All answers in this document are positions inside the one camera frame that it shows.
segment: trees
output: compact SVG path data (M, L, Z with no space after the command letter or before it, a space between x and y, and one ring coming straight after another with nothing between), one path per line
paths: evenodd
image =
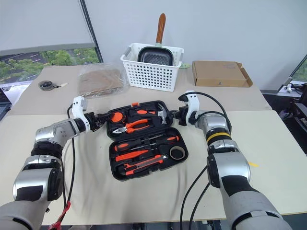
M307 60L298 68L292 78L295 81L307 82Z
M31 59L14 60L8 63L0 62L0 83L26 81L33 75L38 75L44 65L39 62L32 62Z
M71 56L66 50L49 50L40 53L44 59L49 62L49 65L56 66L71 66Z
M0 62L0 84L33 80L35 75L41 72L44 65L72 66L99 62L94 48L49 50L39 52L39 54L41 60L9 59L9 61Z
M71 50L49 50L40 52L49 65L72 66L98 63L94 48L82 48Z
M75 55L79 56L79 58L77 58L77 65L86 65L99 62L94 48L74 49L73 52Z

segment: black cable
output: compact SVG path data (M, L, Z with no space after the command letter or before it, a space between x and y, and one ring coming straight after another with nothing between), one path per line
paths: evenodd
M207 165L206 167L203 168L203 170L200 172L200 174L196 177L196 179L193 181L193 183L191 184L190 188L187 190L186 195L183 198L182 201L182 205L181 205L181 211L180 211L180 230L183 230L182 228L182 216L183 216L183 208L184 208L184 204L186 202L186 199L188 197L188 194L190 193L191 189L193 188L193 186L195 185L195 183L198 181L198 179L201 177L201 175L203 175L203 173L206 171L207 169Z
M191 217L190 217L190 222L189 222L189 230L191 230L191 228L192 228L192 222L193 222L193 218L194 218L194 214L195 214L195 212L196 212L197 206L198 206L198 204L200 203L200 201L201 201L203 195L206 193L206 191L207 191L207 189L209 188L209 186L210 186L210 183L207 183L205 189L202 191L200 197L198 198L198 200L197 200L197 202L196 202L196 204L195 204L195 206L194 206L194 208L193 208L193 211L192 211L192 214L191 214Z
M224 114L224 117L226 119L226 122L227 122L227 126L228 126L228 129L229 129L229 133L231 134L231 130L232 130L232 126L231 126L231 123L230 123L230 120L227 116L227 113L226 113L226 110L224 109L224 107L221 105L221 103L216 100L214 97L210 96L209 94L206 94L206 93L203 93L203 92L186 92L184 94L182 94L180 97L183 97L183 96L186 96L186 95L189 95L189 94L199 94L199 95L203 95L205 97L208 97L210 98L211 100L213 100L215 103L217 103L217 105L221 108L223 114Z
M70 118L70 114L69 114L69 111L70 109L72 108L72 104L69 106L69 108L67 109L67 117ZM72 193L72 188L73 188L73 182L74 182L74 179L75 179L75 167L76 167L76 153L75 153L75 142L74 142L74 138L71 139L71 142L72 142L72 157L73 157L73 160L72 160L72 174L71 174L71 186L69 188L69 192L68 192L68 197L67 197L67 202L66 202L66 205L68 202L70 202L71 200L71 193ZM62 221L65 217L65 214L64 213L61 218L60 218L60 221Z
M204 113L199 114L199 115L197 116L195 122L197 122L197 121L200 119L200 117L201 117L202 115L205 115L205 114L219 114L219 115L223 116L223 117L225 118L225 120L226 120L228 129L229 129L229 133L231 134L232 125L231 125L231 123L230 123L230 120L229 120L229 118L228 118L227 116L225 116L225 114L222 114L222 113L220 113L220 112L217 112L217 111L207 111L207 112L204 112Z
M63 185L63 202L64 202L64 208L66 207L66 194L65 194L65 170L64 170L64 164L63 164L63 159L61 158L61 167L62 167L62 172L63 172L63 181L62 181L62 185Z

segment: tool case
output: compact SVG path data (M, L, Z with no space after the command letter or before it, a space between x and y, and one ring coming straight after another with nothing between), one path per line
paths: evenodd
M162 101L133 103L110 110L107 135L113 176L125 181L182 163L189 155L173 118Z

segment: wooden handle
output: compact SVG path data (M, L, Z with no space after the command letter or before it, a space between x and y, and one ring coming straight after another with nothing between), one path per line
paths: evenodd
M165 22L166 22L166 17L165 17L165 14L162 13L159 18L157 39L155 41L156 43L160 43L160 44L162 43Z

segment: cardboard box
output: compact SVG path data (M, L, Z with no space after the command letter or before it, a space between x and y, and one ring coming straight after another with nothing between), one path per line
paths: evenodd
M234 61L193 61L196 86L250 87L253 82L241 63Z

